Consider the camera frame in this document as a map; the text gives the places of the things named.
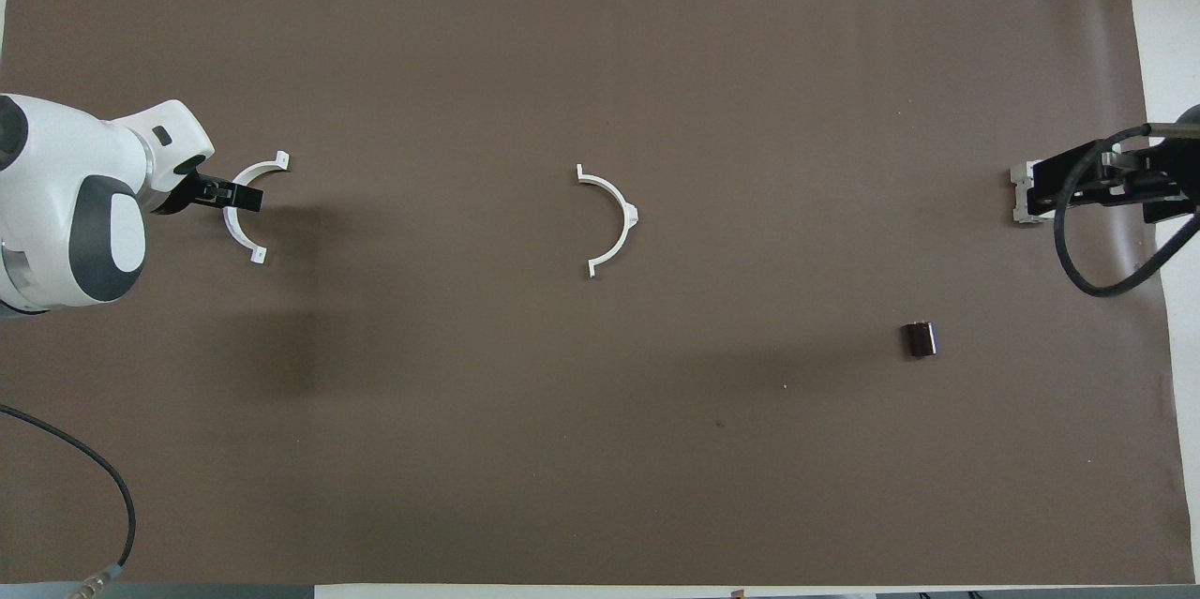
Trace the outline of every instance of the brown tabletop surface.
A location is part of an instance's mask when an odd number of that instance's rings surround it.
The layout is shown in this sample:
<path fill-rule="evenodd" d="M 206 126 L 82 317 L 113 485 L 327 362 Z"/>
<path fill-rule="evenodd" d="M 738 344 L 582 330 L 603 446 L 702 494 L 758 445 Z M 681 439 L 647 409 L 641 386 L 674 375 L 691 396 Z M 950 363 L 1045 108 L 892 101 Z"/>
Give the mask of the brown tabletop surface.
<path fill-rule="evenodd" d="M 8 0 L 0 90 L 293 157 L 264 266 L 148 216 L 127 296 L 0 323 L 131 580 L 1193 581 L 1160 286 L 1010 217 L 1145 120 L 1129 0 Z M 576 163 L 641 211 L 594 280 Z M 1153 239 L 1094 210 L 1115 280 Z M 0 580 L 124 525 L 0 423 Z"/>

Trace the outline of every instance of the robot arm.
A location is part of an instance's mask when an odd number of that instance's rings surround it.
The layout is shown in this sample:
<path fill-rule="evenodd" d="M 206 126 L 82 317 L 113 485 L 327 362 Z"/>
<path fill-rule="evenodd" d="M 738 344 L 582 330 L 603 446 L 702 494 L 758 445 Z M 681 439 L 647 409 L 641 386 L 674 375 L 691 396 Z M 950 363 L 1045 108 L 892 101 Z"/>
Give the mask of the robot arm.
<path fill-rule="evenodd" d="M 1123 152 L 1120 142 L 1165 138 L 1158 145 Z M 1055 250 L 1067 277 L 1093 296 L 1116 296 L 1151 277 L 1188 240 L 1200 233 L 1200 104 L 1175 124 L 1144 124 L 1094 140 L 1044 161 L 1012 168 L 1016 185 L 1013 218 L 1021 223 L 1054 222 Z M 1067 209 L 1099 203 L 1141 204 L 1146 223 L 1192 215 L 1192 220 L 1130 276 L 1111 286 L 1085 280 L 1067 251 Z"/>
<path fill-rule="evenodd" d="M 142 272 L 143 211 L 257 210 L 262 192 L 200 175 L 212 143 L 184 103 L 98 120 L 0 96 L 0 315 L 119 299 Z"/>

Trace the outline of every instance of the black cable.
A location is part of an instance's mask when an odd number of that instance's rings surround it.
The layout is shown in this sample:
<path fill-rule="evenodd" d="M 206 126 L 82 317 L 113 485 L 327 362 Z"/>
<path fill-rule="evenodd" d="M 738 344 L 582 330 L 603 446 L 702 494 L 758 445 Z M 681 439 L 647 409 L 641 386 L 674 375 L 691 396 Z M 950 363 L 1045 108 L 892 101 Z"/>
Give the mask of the black cable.
<path fill-rule="evenodd" d="M 1103 140 L 1096 140 L 1092 148 L 1080 157 L 1075 166 L 1067 173 L 1067 179 L 1062 184 L 1062 190 L 1058 192 L 1058 203 L 1055 204 L 1054 211 L 1054 248 L 1058 253 L 1058 262 L 1062 264 L 1062 270 L 1067 272 L 1067 277 L 1070 282 L 1075 283 L 1075 287 L 1080 288 L 1085 293 L 1092 296 L 1116 296 L 1129 292 L 1132 288 L 1140 286 L 1140 283 L 1146 282 L 1151 276 L 1158 271 L 1163 264 L 1166 264 L 1168 259 L 1175 256 L 1176 252 L 1192 236 L 1200 233 L 1200 215 L 1192 215 L 1187 224 L 1176 232 L 1171 240 L 1166 241 L 1158 252 L 1153 253 L 1145 264 L 1142 264 L 1136 271 L 1129 274 L 1124 280 L 1112 283 L 1110 286 L 1094 286 L 1084 278 L 1084 275 L 1079 272 L 1075 268 L 1075 262 L 1072 260 L 1070 253 L 1067 251 L 1067 206 L 1070 205 L 1070 198 L 1075 194 L 1075 188 L 1079 186 L 1079 180 L 1082 179 L 1084 173 L 1087 168 L 1110 146 L 1115 145 L 1121 140 L 1127 140 L 1128 138 L 1135 138 L 1140 134 L 1148 134 L 1150 126 L 1141 125 L 1134 126 L 1133 128 L 1126 128 L 1117 134 Z"/>
<path fill-rule="evenodd" d="M 116 468 L 106 461 L 103 456 L 96 454 L 91 447 L 88 447 L 86 444 L 71 437 L 65 431 L 60 431 L 41 419 L 30 417 L 25 412 L 13 409 L 12 407 L 7 407 L 5 405 L 0 405 L 0 413 L 8 414 L 14 419 L 19 419 L 34 427 L 42 429 L 43 431 L 52 433 L 54 437 L 86 454 L 89 459 L 95 461 L 100 467 L 104 468 L 108 477 L 113 478 L 113 481 L 116 483 L 116 489 L 121 490 L 121 499 L 125 501 L 125 514 L 128 517 L 128 528 L 125 534 L 125 547 L 121 549 L 121 557 L 116 561 L 118 567 L 124 567 L 125 561 L 130 558 L 130 551 L 133 550 L 133 532 L 137 529 L 137 519 L 133 516 L 133 497 L 130 496 L 130 489 L 125 486 L 125 480 L 121 479 L 121 474 L 116 472 Z"/>

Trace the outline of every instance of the cable connector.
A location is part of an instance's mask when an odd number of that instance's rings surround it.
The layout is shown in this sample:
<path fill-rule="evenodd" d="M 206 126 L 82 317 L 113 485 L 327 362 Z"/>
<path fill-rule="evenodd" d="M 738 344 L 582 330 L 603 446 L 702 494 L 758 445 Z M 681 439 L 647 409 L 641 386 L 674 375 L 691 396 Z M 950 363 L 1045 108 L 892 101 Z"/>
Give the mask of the cable connector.
<path fill-rule="evenodd" d="M 71 594 L 67 594 L 66 599 L 92 599 L 92 597 L 108 587 L 108 582 L 115 581 L 119 575 L 121 575 L 121 567 L 113 564 L 102 571 L 92 574 L 91 577 L 83 581 Z"/>

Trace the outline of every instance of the white semicircular bracket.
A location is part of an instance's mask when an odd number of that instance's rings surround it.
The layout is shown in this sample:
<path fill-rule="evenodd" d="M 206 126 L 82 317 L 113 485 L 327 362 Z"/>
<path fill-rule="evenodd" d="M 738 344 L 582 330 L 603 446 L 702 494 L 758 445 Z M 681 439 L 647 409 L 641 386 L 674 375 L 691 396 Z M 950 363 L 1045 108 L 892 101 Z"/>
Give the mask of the white semicircular bracket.
<path fill-rule="evenodd" d="M 274 161 L 263 161 L 262 163 L 253 163 L 252 167 L 245 168 L 238 176 L 230 180 L 235 185 L 241 185 L 244 187 L 250 186 L 250 181 L 254 181 L 262 178 L 266 173 L 275 173 L 278 170 L 287 170 L 288 162 L 292 160 L 287 151 L 275 151 Z M 222 208 L 222 215 L 224 216 L 226 228 L 229 229 L 229 235 L 233 240 L 241 244 L 242 247 L 250 250 L 250 260 L 254 264 L 262 264 L 266 260 L 266 248 L 262 245 L 257 245 L 254 241 L 246 236 L 245 232 L 241 230 L 241 222 L 238 221 L 238 209 L 236 208 Z"/>
<path fill-rule="evenodd" d="M 595 259 L 588 259 L 588 277 L 594 278 L 596 277 L 596 266 L 612 259 L 613 256 L 617 254 L 618 250 L 620 250 L 622 245 L 625 245 L 625 238 L 629 236 L 629 229 L 632 229 L 634 224 L 637 223 L 637 206 L 625 200 L 625 197 L 622 196 L 620 190 L 614 187 L 612 185 L 612 181 L 608 181 L 604 178 L 598 178 L 595 175 L 587 175 L 587 173 L 583 173 L 582 163 L 575 163 L 575 173 L 577 173 L 580 178 L 580 184 L 595 185 L 600 188 L 604 188 L 610 194 L 612 194 L 613 198 L 617 198 L 617 204 L 620 205 L 620 211 L 625 217 L 625 221 L 624 223 L 622 223 L 620 227 L 620 238 L 618 238 L 617 242 L 608 248 L 608 252 L 605 252 L 604 254 L 596 257 Z"/>

